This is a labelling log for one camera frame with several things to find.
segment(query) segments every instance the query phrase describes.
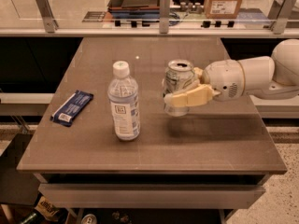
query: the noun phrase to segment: can top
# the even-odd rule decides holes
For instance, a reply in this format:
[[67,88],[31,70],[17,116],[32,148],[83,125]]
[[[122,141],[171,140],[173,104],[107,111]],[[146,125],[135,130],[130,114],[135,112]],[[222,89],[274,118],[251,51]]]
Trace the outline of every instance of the can top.
[[125,78],[130,75],[129,63],[125,61],[117,61],[113,63],[113,75],[117,78]]
[[176,59],[172,60],[168,63],[169,69],[175,70],[175,71],[191,71],[193,69],[193,64],[187,60],[181,60]]

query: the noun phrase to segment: white bottle cap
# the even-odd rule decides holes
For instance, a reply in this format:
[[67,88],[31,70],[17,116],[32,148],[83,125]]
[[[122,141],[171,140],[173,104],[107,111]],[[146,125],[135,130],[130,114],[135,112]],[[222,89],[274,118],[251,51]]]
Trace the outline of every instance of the white bottle cap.
[[130,75],[130,67],[128,62],[117,61],[113,63],[113,75],[118,78],[125,78]]

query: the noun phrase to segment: brown tabletop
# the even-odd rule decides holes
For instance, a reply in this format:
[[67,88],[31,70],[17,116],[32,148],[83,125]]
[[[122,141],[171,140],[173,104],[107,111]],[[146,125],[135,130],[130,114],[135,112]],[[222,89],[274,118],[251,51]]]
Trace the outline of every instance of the brown tabletop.
[[[210,102],[187,116],[164,113],[162,79],[170,60],[195,66],[228,59],[218,38],[84,38],[18,170],[80,174],[283,174],[286,166],[249,97]],[[141,134],[114,134],[107,86],[125,60],[139,85]],[[70,128],[50,115],[75,91],[94,94]]]

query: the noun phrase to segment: barcode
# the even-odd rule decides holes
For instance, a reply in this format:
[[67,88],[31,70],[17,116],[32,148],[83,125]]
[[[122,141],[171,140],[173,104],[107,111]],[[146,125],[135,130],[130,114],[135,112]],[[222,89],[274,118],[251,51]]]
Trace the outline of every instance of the barcode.
[[72,119],[72,117],[62,113],[59,115],[58,119],[62,120],[62,121],[69,122]]

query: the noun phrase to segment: metal bracket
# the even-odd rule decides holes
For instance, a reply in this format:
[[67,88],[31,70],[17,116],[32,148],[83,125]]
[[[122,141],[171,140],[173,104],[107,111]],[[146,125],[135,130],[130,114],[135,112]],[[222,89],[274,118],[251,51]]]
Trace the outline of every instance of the metal bracket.
[[160,0],[160,22],[159,31],[167,34],[169,31],[170,0]]
[[288,19],[297,0],[284,0],[277,20],[272,24],[271,30],[274,34],[282,34],[287,26]]
[[50,4],[48,0],[36,0],[40,15],[44,22],[44,27],[47,33],[55,33],[58,29],[58,23],[54,19],[53,13],[50,9]]

